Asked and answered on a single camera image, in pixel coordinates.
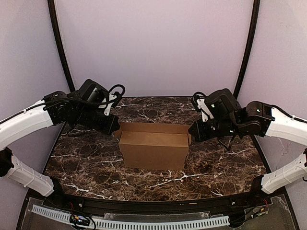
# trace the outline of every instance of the dark brown marble table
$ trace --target dark brown marble table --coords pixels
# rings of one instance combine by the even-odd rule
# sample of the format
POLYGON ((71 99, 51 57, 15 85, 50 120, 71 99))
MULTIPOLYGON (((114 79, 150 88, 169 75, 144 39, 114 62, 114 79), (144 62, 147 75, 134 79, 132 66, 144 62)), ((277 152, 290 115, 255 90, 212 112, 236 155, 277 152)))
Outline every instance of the dark brown marble table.
MULTIPOLYGON (((200 119, 188 97, 123 98, 112 114, 121 122, 191 125, 200 119)), ((193 143, 182 171, 126 168, 118 140, 78 126, 64 127, 47 164, 65 193, 125 201, 175 201, 247 192, 265 167, 250 137, 227 151, 217 139, 193 143)))

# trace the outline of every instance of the box flap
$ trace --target box flap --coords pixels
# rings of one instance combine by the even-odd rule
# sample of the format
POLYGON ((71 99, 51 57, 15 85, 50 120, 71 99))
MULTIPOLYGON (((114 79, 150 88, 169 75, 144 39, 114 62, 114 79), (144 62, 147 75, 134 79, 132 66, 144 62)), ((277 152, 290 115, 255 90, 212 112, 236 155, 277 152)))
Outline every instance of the box flap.
POLYGON ((122 131, 120 144, 188 147, 187 134, 122 131))
POLYGON ((159 123, 120 123, 121 131, 188 134, 190 126, 159 123))

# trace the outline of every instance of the brown cardboard box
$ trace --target brown cardboard box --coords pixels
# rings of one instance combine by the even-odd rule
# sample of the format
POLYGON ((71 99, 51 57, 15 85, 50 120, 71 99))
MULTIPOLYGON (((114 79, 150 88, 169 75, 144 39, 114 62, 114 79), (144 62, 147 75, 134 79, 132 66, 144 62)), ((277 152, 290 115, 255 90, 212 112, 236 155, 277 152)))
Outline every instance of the brown cardboard box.
POLYGON ((183 170, 189 151, 189 126, 120 123, 119 148, 126 167, 183 170))

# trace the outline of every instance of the black cable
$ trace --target black cable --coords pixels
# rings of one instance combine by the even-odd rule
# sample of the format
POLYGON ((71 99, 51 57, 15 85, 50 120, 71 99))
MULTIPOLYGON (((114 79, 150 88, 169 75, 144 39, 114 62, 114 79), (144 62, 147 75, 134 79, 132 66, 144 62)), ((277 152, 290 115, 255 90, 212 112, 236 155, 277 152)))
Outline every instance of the black cable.
POLYGON ((240 72, 239 72, 239 75, 236 81, 236 87, 233 93, 236 99, 238 98, 238 95, 239 95, 239 92, 240 92, 240 89, 243 83, 243 79, 245 76, 245 72, 248 66, 248 60, 249 60, 249 56, 251 53, 255 31, 256 31, 259 8, 260 8, 260 0, 254 0, 253 11, 251 13, 251 19, 250 19, 250 25, 249 25, 249 31, 248 31, 248 39, 247 39, 246 46, 245 46, 245 51, 244 51, 244 55, 242 59, 240 72))
POLYGON ((63 208, 63 207, 57 206, 56 204, 54 204, 53 202, 51 202, 50 200, 48 200, 48 199, 46 199, 46 198, 45 198, 45 201, 48 201, 49 203, 51 203, 52 205, 54 205, 55 207, 57 207, 57 208, 59 208, 59 209, 61 209, 61 210, 65 210, 65 211, 69 211, 69 212, 77 212, 77 213, 80 213, 81 215, 83 215, 83 216, 89 218, 89 219, 91 220, 91 222, 93 222, 93 224, 94 224, 94 230, 96 230, 96 223, 95 223, 95 221, 93 220, 93 218, 92 218, 91 215, 86 215, 85 213, 80 212, 80 211, 77 211, 77 210, 73 210, 73 211, 72 211, 72 210, 69 209, 69 208, 63 208))
POLYGON ((229 143, 228 143, 228 146, 222 142, 221 138, 218 138, 217 140, 218 140, 218 142, 219 142, 221 145, 223 145, 223 146, 225 147, 225 149, 226 149, 227 151, 230 151, 230 150, 231 150, 231 146, 232 146, 232 144, 233 144, 235 138, 236 138, 236 135, 233 135, 233 136, 231 137, 231 139, 230 139, 230 141, 229 141, 229 143))
POLYGON ((201 108, 201 111, 207 116, 208 119, 210 119, 210 116, 209 114, 206 113, 206 111, 204 111, 202 108, 201 108))
POLYGON ((89 216, 88 218, 93 222, 93 224, 94 224, 94 230, 95 230, 95 229, 96 229, 96 223, 95 223, 95 221, 92 219, 91 216, 89 216))
MULTIPOLYGON (((114 90, 116 87, 121 87, 121 88, 122 88, 122 92, 119 94, 119 96, 120 96, 120 97, 123 96, 124 93, 125 93, 125 91, 126 91, 126 89, 125 89, 125 87, 124 87, 123 85, 120 85, 120 84, 114 85, 114 86, 109 90, 109 92, 111 92, 112 90, 114 90)), ((107 101, 107 102, 97 102, 97 103, 95 103, 95 102, 87 102, 87 101, 85 101, 85 100, 76 99, 76 98, 63 98, 63 99, 53 100, 53 101, 49 101, 49 102, 43 102, 43 103, 40 103, 40 104, 35 104, 35 105, 33 105, 33 106, 29 107, 29 108, 26 108, 25 110, 19 111, 19 112, 13 114, 12 116, 9 116, 8 118, 5 118, 4 120, 0 121, 0 125, 3 124, 4 122, 7 122, 8 120, 11 120, 12 118, 14 118, 14 117, 16 117, 16 116, 18 116, 18 115, 24 113, 25 111, 27 112, 27 111, 29 111, 29 110, 31 110, 31 109, 37 108, 37 107, 42 106, 42 105, 48 105, 48 104, 50 104, 50 106, 46 106, 46 107, 44 108, 44 110, 47 110, 47 109, 49 109, 49 108, 51 108, 51 107, 53 107, 53 106, 56 106, 56 105, 60 104, 60 103, 63 102, 63 101, 76 101, 76 102, 83 103, 83 104, 87 104, 87 105, 107 105, 107 104, 113 103, 113 102, 115 102, 115 101, 117 101, 117 100, 118 100, 118 98, 115 98, 115 99, 110 100, 110 101, 107 101)))
POLYGON ((3 124, 4 122, 7 122, 8 120, 11 120, 12 118, 14 118, 14 117, 16 117, 16 116, 18 116, 20 114, 23 114, 25 111, 27 112, 27 111, 29 111, 31 109, 40 107, 42 105, 45 105, 45 103, 36 104, 36 105, 33 105, 33 106, 29 107, 29 108, 26 108, 25 110, 19 111, 19 112, 13 114, 12 116, 9 116, 8 118, 5 118, 4 120, 0 121, 0 125, 3 124))
MULTIPOLYGON (((197 104, 197 102, 195 100, 195 96, 199 95, 199 94, 201 96, 203 96, 203 97, 207 97, 203 92, 196 92, 196 93, 194 93, 193 96, 192 96, 192 100, 193 100, 194 104, 197 104)), ((201 111, 207 116, 208 119, 210 119, 210 116, 209 116, 209 114, 206 113, 206 111, 204 111, 202 108, 201 108, 201 111)))
POLYGON ((307 121, 301 119, 301 118, 298 118, 298 117, 293 117, 291 114, 287 113, 285 110, 283 110, 281 107, 277 106, 277 105, 274 105, 274 104, 271 104, 272 107, 278 109, 280 112, 282 112, 284 115, 286 115, 287 117, 295 120, 295 121, 299 121, 299 122, 303 122, 303 123, 306 123, 307 124, 307 121))
POLYGON ((117 87, 120 87, 120 88, 122 89, 122 92, 120 93, 120 95, 121 95, 121 96, 124 95, 124 93, 126 92, 126 89, 125 89, 125 87, 124 87, 123 85, 121 85, 121 84, 114 85, 114 86, 108 91, 108 93, 111 93, 112 90, 114 90, 114 89, 117 88, 117 87))
POLYGON ((239 217, 238 219, 235 219, 233 221, 231 221, 230 223, 234 223, 235 221, 245 217, 246 215, 248 215, 249 213, 251 213, 257 206, 252 207, 247 213, 245 213, 244 215, 242 215, 241 217, 239 217))

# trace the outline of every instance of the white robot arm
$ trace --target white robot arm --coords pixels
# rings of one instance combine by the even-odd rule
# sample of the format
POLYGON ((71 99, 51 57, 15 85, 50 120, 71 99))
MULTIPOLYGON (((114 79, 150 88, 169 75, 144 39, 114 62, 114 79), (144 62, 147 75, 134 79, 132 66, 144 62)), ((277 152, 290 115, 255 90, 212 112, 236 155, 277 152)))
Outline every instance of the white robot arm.
MULTIPOLYGON (((189 133, 196 142, 215 137, 258 135, 278 137, 307 146, 307 121, 288 114, 275 105, 250 102, 241 108, 228 89, 206 96, 196 92, 192 103, 202 119, 194 122, 189 133)), ((255 178, 253 189, 271 194, 280 187, 307 175, 307 150, 284 167, 255 178)))
POLYGON ((7 147, 37 130, 68 122, 88 126, 110 135, 119 129, 118 117, 110 114, 120 101, 125 88, 116 85, 111 90, 92 80, 86 80, 78 91, 70 94, 54 92, 31 107, 0 121, 0 177, 13 179, 43 196, 61 190, 57 179, 44 176, 22 163, 7 147), (111 94, 115 87, 122 93, 111 94))

